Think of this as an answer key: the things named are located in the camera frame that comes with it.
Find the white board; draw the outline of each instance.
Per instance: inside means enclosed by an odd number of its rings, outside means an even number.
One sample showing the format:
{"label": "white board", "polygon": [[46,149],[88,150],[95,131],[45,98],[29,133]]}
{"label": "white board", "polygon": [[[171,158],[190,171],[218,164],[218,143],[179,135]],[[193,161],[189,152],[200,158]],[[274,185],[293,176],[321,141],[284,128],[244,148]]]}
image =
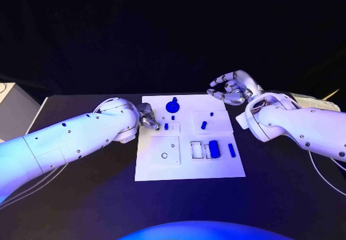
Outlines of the white board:
{"label": "white board", "polygon": [[[177,98],[180,108],[176,113],[169,113],[166,104],[173,97]],[[141,102],[150,103],[156,121],[161,127],[158,131],[146,127],[138,130],[134,180],[245,177],[223,102],[208,94],[143,96]],[[206,121],[205,130],[200,128],[203,121]],[[212,140],[218,141],[219,158],[208,158],[206,155],[209,149],[206,145]],[[200,157],[200,152],[196,148],[199,144],[192,144],[192,142],[200,142],[202,158],[193,158],[193,151],[196,151],[197,157]],[[233,146],[235,157],[231,157],[228,144]]]}

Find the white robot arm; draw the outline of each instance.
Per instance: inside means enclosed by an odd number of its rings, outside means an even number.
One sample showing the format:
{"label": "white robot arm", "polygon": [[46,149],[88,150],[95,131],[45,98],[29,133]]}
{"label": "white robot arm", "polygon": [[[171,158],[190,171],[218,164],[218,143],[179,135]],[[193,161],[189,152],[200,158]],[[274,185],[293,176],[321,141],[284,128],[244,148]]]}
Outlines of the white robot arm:
{"label": "white robot arm", "polygon": [[231,105],[248,100],[245,112],[235,119],[258,140],[267,142],[285,135],[303,149],[346,162],[346,113],[301,108],[287,95],[265,93],[242,70],[218,77],[210,86],[222,82],[226,93],[213,89],[206,92]]}
{"label": "white robot arm", "polygon": [[0,144],[0,203],[43,173],[81,159],[111,141],[127,143],[137,128],[158,130],[148,103],[137,107],[121,98],[104,101],[85,113]]}

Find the robotic hand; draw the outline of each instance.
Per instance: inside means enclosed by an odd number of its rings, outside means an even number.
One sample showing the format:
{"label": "robotic hand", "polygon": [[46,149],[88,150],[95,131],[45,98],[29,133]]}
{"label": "robotic hand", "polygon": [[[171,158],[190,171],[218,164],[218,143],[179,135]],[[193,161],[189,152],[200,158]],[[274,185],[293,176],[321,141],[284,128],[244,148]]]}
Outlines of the robotic hand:
{"label": "robotic hand", "polygon": [[94,112],[1,143],[0,203],[27,181],[85,157],[111,141],[122,144],[131,141],[141,125],[160,129],[150,104],[135,107],[125,99],[109,98]]}
{"label": "robotic hand", "polygon": [[206,92],[229,105],[248,101],[245,112],[235,119],[258,140],[267,142],[285,135],[303,149],[346,162],[346,113],[301,108],[287,95],[265,93],[242,70],[218,77],[210,87],[223,82],[226,93],[213,89]]}

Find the black tabletop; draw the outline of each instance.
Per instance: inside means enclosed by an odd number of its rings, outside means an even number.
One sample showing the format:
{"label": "black tabletop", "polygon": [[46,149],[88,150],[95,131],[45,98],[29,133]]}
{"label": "black tabletop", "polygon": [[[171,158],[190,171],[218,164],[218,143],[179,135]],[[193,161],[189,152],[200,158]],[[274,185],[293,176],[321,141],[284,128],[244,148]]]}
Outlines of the black tabletop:
{"label": "black tabletop", "polygon": [[[92,112],[109,97],[141,102],[140,94],[55,95],[30,131]],[[242,130],[235,117],[244,109],[226,106],[246,177],[135,182],[138,138],[112,142],[0,211],[0,239],[109,240],[154,225],[196,220],[244,224],[294,239],[344,239],[346,196],[326,184],[308,153],[288,137],[261,142]],[[336,165],[313,157],[346,192]]]}

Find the blue round knob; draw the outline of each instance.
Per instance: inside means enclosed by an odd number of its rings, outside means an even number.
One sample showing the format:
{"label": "blue round knob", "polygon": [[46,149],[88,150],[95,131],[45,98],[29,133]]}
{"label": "blue round knob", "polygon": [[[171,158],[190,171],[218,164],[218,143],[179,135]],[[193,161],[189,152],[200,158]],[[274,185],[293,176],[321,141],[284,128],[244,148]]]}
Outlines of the blue round knob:
{"label": "blue round knob", "polygon": [[169,113],[176,113],[179,111],[179,103],[177,103],[177,98],[173,97],[173,100],[166,104],[166,110]]}

